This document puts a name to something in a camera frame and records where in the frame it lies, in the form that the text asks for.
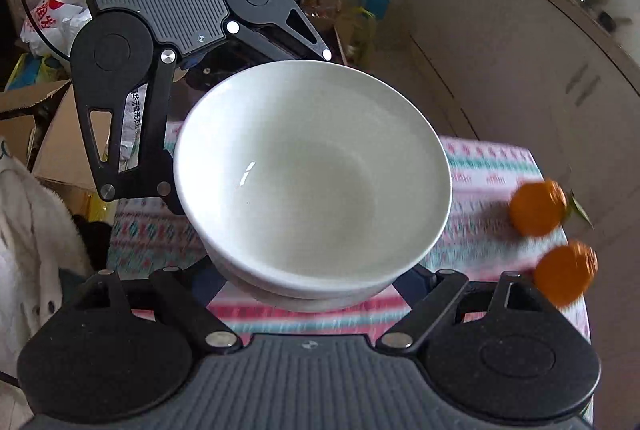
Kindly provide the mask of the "white sleeve forearm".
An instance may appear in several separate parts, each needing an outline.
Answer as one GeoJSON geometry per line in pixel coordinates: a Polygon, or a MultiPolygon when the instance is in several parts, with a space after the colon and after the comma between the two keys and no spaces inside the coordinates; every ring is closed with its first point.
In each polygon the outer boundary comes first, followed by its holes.
{"type": "Polygon", "coordinates": [[[1,370],[63,303],[60,273],[92,274],[85,245],[62,199],[1,144],[1,370]]]}

